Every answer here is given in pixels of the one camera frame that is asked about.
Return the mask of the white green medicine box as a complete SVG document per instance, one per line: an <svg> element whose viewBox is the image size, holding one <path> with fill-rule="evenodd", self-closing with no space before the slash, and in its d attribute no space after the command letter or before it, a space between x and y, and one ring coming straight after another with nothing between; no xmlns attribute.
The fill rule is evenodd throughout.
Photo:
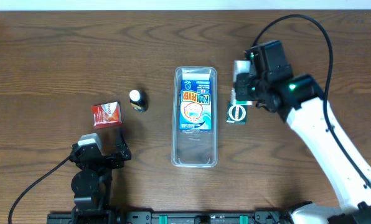
<svg viewBox="0 0 371 224"><path fill-rule="evenodd" d="M235 60L233 66L233 84L235 84L237 75L240 73L248 73L250 71L251 62L248 60ZM233 105L252 106L252 101L238 101L236 99L235 88L232 87L230 102Z"/></svg>

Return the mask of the dark green round-logo box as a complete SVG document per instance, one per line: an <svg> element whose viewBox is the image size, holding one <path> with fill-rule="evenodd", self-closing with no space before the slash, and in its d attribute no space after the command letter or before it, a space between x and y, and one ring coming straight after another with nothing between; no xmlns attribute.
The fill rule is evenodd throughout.
<svg viewBox="0 0 371 224"><path fill-rule="evenodd" d="M228 103L227 123L244 125L247 122L247 107L243 105Z"/></svg>

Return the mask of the blue Kool Fever box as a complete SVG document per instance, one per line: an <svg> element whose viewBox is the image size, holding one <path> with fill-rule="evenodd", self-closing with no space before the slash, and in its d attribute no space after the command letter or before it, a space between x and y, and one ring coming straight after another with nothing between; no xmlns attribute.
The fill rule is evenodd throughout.
<svg viewBox="0 0 371 224"><path fill-rule="evenodd" d="M212 129L212 90L209 80L183 80L180 90L179 129Z"/></svg>

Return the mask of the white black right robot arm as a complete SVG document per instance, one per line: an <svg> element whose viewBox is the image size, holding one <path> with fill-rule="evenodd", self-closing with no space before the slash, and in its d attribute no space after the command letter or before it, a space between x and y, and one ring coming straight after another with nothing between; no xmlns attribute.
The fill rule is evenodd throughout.
<svg viewBox="0 0 371 224"><path fill-rule="evenodd" d="M309 74L290 68L234 73L234 92L280 118L304 141L337 196L339 207L305 203L288 212L290 223L371 223L371 167L334 116Z"/></svg>

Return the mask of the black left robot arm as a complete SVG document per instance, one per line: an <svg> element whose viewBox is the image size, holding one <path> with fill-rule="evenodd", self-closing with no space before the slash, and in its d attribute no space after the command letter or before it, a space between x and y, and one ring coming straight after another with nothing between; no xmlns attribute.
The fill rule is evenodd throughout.
<svg viewBox="0 0 371 224"><path fill-rule="evenodd" d="M121 223L121 213L110 205L112 171L124 167L131 159L122 130L117 130L115 151L101 152L102 143L96 133L80 137L72 145L69 161L80 168L71 182L75 207L71 211L72 223Z"/></svg>

